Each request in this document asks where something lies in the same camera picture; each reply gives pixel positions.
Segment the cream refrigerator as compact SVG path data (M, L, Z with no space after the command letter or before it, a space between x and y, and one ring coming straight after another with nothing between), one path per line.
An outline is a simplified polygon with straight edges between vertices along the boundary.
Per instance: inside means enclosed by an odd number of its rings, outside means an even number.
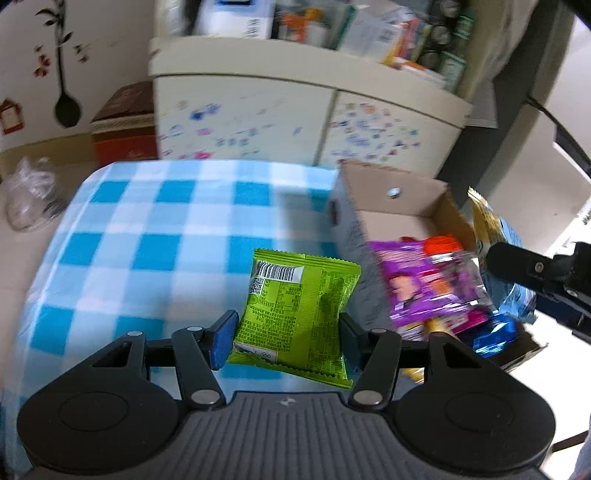
M563 125L590 149L590 32L564 1L487 1L479 27L501 16L485 52L473 110L439 179L461 211L467 192L484 196L525 248L552 249L590 196L581 168L554 145Z

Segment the white barcode box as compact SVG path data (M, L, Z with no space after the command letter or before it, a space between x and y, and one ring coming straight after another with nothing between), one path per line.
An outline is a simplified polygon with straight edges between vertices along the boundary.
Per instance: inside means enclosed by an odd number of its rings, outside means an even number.
M392 25L370 14L366 6L349 5L335 51L386 64L403 32L400 25Z

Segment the pink white snack packet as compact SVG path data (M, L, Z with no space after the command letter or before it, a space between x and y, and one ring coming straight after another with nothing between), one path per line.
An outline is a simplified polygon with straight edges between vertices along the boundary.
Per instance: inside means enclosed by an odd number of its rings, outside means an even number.
M453 334L459 334L485 323L489 319L486 312L479 309L447 316L443 319L445 328Z

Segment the red noodle snack packet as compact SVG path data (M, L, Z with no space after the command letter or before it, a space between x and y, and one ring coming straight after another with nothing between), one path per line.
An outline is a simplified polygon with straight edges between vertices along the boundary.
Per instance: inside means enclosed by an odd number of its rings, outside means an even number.
M402 236L401 241L419 244L426 255L435 256L463 251L464 247L454 235L438 235L419 240L411 236Z

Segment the cream sticker-covered cabinet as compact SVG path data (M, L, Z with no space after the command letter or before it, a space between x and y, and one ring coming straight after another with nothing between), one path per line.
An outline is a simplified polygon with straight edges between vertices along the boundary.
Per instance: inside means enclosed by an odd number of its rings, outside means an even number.
M509 5L474 1L454 92L424 74L283 40L184 36L183 5L155 5L149 71L158 154L335 167L342 159L433 177L467 124Z

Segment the brown red gift box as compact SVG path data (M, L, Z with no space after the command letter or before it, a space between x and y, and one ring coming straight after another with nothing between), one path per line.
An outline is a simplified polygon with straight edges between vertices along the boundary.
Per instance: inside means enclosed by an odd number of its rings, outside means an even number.
M157 158L151 81L118 89L90 122L98 165Z

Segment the clear plastic bag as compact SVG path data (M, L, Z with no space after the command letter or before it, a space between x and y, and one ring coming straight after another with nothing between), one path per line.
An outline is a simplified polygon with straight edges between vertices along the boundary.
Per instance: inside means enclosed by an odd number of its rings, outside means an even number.
M42 228L62 214L69 203L47 157L24 156L3 184L3 211L8 225L16 232Z

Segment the blue white checkered tablecloth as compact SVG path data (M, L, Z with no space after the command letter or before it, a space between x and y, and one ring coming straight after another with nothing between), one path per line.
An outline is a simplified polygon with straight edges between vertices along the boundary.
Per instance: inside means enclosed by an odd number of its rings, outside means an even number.
M256 249L335 257L332 169L253 160L121 162L79 187L29 288L1 400L9 478L28 471L17 416L118 337L150 340L242 311Z

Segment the blue foil snack bag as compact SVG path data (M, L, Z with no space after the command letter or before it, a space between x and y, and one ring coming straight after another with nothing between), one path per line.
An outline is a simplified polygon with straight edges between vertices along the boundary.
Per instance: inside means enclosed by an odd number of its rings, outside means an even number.
M472 349L484 358L501 353L519 337L517 321L510 315L494 315L472 340Z

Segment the green snack packet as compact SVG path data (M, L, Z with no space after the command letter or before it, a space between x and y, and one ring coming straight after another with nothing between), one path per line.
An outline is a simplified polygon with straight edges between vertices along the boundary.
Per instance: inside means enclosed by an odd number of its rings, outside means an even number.
M348 389L339 314L361 275L346 260L256 249L228 361Z

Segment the purple cartoon snack packet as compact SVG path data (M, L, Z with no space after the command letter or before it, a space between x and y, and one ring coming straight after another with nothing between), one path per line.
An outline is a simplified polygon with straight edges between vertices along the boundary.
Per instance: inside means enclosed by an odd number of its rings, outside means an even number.
M474 253L428 256L417 243L370 242L387 284L394 328L479 309L492 315Z

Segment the orange small packet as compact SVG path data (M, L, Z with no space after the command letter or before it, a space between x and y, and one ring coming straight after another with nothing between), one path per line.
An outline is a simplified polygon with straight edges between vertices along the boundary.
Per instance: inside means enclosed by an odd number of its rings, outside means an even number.
M322 47L327 33L328 29L322 22L322 9L308 7L303 14L281 15L277 37L283 41Z

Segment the cardboard milk box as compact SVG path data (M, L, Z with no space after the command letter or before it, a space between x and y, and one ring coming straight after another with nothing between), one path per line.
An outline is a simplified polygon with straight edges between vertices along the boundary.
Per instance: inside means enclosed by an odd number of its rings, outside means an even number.
M477 237L446 183L344 160L328 209L339 254L362 269L342 342L383 330L408 341L443 332L506 370L543 350L525 327L534 296L517 286L494 292L483 279Z

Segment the green glass bottle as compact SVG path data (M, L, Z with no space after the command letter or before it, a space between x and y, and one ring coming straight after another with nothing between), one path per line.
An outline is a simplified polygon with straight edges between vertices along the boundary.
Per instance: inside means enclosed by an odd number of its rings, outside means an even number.
M438 72L445 79L444 89L455 93L467 65L467 51L475 24L475 13L464 9L452 33L450 47L442 53Z

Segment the yellow waffle packet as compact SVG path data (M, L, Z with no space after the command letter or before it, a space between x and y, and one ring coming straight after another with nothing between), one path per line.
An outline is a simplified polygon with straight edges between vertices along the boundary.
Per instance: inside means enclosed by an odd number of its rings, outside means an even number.
M408 323L397 327L396 331L407 341L427 341L429 335L434 332L443 332L455 337L455 331L462 327L467 320L467 314L433 317L422 322Z

